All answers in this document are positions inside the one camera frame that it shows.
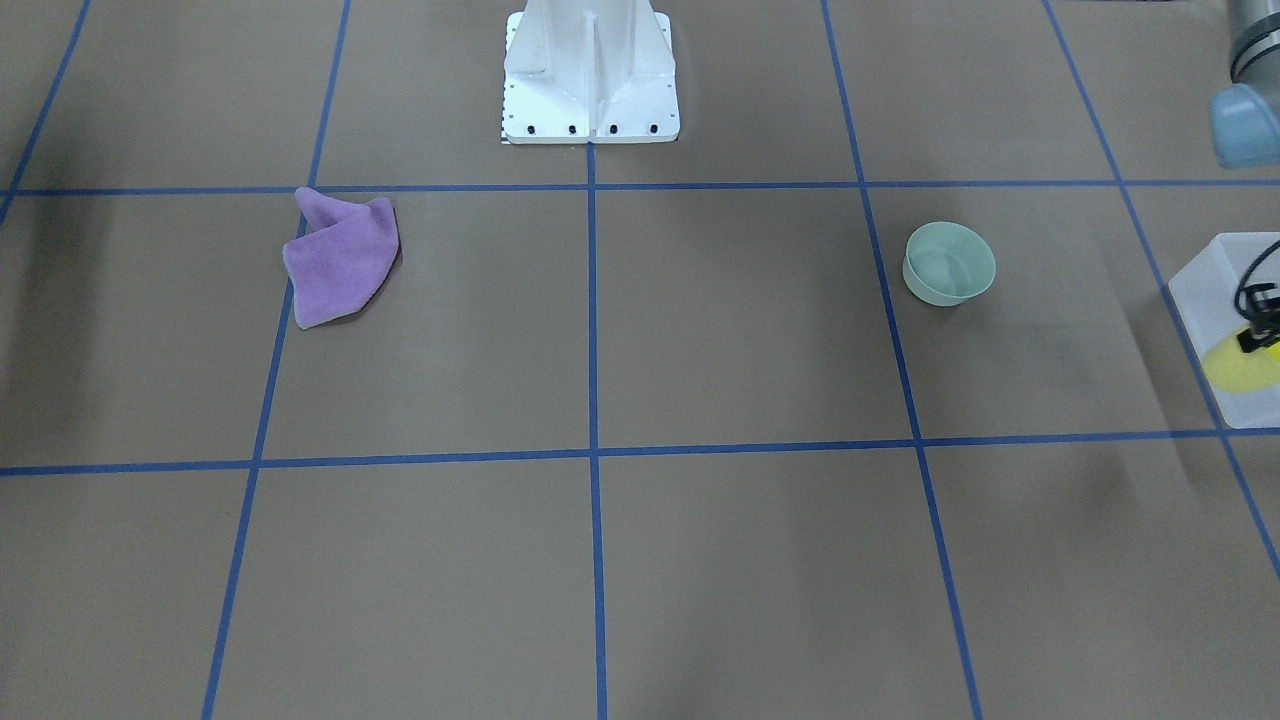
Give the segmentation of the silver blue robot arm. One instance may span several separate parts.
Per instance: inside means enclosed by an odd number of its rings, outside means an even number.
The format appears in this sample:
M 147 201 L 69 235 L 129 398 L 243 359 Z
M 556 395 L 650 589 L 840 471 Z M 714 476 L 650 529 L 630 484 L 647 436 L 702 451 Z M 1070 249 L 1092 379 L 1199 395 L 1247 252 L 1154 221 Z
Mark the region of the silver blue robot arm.
M 1279 161 L 1279 3 L 1229 1 L 1230 86 L 1210 101 L 1210 127 L 1220 167 L 1248 169 Z M 1277 282 L 1254 273 L 1277 254 L 1277 241 L 1243 272 L 1233 306 L 1245 320 L 1236 336 L 1242 352 L 1277 345 Z

